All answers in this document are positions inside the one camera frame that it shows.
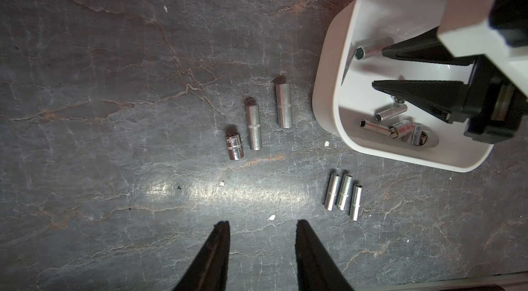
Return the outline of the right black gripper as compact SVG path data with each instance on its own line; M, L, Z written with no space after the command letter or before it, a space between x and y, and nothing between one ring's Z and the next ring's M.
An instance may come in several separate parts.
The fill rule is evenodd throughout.
M496 144L514 138L527 115L527 97L485 56L455 57L437 37L438 27L382 49L392 60L472 66L460 81L383 80L375 90L398 97L445 123L465 123L464 135Z

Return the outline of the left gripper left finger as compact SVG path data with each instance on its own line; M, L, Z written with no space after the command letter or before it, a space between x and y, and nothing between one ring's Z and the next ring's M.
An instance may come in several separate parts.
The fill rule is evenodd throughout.
M229 252L229 222L218 222L173 290L225 290L228 279Z

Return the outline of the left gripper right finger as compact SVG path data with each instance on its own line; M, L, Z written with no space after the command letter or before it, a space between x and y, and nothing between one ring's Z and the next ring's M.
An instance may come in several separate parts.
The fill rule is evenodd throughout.
M299 290L353 290L306 220L296 225Z

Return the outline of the white plastic storage box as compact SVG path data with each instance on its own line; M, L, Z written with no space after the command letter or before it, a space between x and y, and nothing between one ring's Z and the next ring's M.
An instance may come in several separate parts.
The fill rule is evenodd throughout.
M384 55L357 60L353 52L390 38L403 42L439 25L447 0L352 0L330 22L316 73L312 109L319 125L349 148L386 159L455 172L475 170L492 145L467 134L467 123L451 121L471 78L471 66L392 60ZM368 129L376 115L403 100L405 112L382 120L421 126L425 144Z

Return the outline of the short chrome socket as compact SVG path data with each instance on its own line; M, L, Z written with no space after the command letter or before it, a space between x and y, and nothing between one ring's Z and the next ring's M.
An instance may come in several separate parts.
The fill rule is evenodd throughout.
M226 143L230 160L241 160L244 157L243 145L238 133L228 134Z

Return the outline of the long chrome socket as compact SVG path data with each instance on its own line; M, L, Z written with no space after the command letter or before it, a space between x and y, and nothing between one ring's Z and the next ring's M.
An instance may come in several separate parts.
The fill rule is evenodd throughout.
M292 101L290 85L286 83L277 84L275 90L279 126L283 129L291 128Z

